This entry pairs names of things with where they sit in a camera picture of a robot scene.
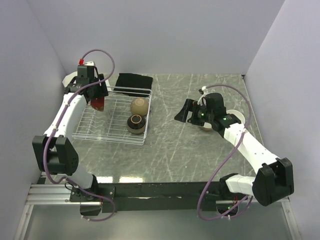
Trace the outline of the dark red bowl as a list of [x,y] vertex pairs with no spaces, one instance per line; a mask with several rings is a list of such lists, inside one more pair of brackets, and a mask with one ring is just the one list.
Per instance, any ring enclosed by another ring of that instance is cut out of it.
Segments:
[[90,106],[96,111],[103,112],[105,106],[105,98],[99,97],[92,99],[90,101]]

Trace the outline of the beige floral bowl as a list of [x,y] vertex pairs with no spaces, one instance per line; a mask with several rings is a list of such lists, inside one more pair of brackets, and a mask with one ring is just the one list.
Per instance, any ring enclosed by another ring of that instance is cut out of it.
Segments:
[[204,130],[204,131],[212,131],[212,126],[210,124],[205,124],[204,126],[200,126],[199,127],[201,130]]

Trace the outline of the orange bowl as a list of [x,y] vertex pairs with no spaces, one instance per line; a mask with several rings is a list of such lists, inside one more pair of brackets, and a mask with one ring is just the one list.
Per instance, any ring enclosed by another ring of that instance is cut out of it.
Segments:
[[245,116],[240,111],[235,109],[228,109],[226,113],[235,115],[241,121],[242,124],[246,123]]

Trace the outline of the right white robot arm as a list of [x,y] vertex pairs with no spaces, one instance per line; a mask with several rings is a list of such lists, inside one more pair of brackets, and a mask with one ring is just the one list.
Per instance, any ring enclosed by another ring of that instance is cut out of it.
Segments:
[[201,100],[186,99],[176,121],[203,127],[205,124],[231,143],[248,161],[255,176],[232,173],[220,179],[219,193],[224,199],[235,194],[253,196],[268,206],[294,193],[293,164],[267,150],[247,130],[239,111],[227,110],[219,93],[208,93]]

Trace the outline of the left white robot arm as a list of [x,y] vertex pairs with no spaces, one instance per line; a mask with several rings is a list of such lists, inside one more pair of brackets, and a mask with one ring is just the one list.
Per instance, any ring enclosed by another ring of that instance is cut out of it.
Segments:
[[88,201],[100,195],[97,178],[79,165],[71,143],[73,130],[87,105],[102,112],[108,96],[108,82],[93,61],[81,62],[77,71],[64,79],[62,104],[50,127],[32,140],[37,165],[53,184],[67,180],[82,188]]

